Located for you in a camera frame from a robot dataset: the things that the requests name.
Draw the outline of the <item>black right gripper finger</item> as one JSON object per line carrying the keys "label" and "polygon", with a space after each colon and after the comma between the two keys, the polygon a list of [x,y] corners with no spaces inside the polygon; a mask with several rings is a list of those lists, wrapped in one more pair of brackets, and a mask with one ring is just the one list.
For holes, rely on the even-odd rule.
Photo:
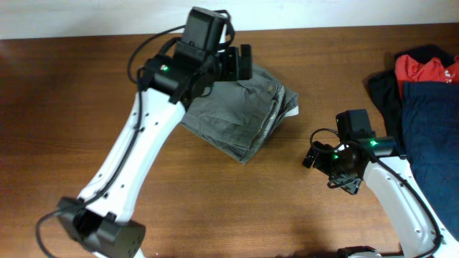
{"label": "black right gripper finger", "polygon": [[327,187],[330,189],[340,188],[348,194],[356,195],[359,192],[362,180],[358,176],[342,174],[340,176],[330,176]]}
{"label": "black right gripper finger", "polygon": [[302,166],[305,168],[311,168],[320,153],[319,149],[324,149],[324,144],[319,141],[314,141],[303,159]]}

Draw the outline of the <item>grey shorts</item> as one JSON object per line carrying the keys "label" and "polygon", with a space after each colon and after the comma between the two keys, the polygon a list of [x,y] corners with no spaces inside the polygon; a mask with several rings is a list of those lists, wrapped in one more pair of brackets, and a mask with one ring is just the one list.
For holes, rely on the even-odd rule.
{"label": "grey shorts", "polygon": [[193,101],[181,125],[246,164],[286,117],[299,113],[298,93],[254,64],[252,78],[216,82]]}

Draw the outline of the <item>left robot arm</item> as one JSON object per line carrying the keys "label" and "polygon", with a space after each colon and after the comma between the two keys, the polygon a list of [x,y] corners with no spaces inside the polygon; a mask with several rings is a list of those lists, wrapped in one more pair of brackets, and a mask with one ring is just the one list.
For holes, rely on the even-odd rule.
{"label": "left robot arm", "polygon": [[194,7],[181,29],[130,74],[137,92],[121,134],[79,196],[58,203],[67,235],[96,257],[142,257],[146,228],[132,216],[162,145],[207,88],[252,76],[251,47],[232,45],[228,11]]}

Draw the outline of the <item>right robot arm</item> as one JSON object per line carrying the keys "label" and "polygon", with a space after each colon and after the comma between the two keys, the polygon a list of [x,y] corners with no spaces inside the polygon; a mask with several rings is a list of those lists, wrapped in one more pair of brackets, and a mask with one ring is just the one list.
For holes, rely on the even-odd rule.
{"label": "right robot arm", "polygon": [[458,241],[446,229],[417,185],[393,137],[378,138],[365,109],[336,116],[332,146],[311,138],[302,164],[328,176],[327,186],[355,195],[363,183],[374,193],[394,227],[403,257],[457,257]]}

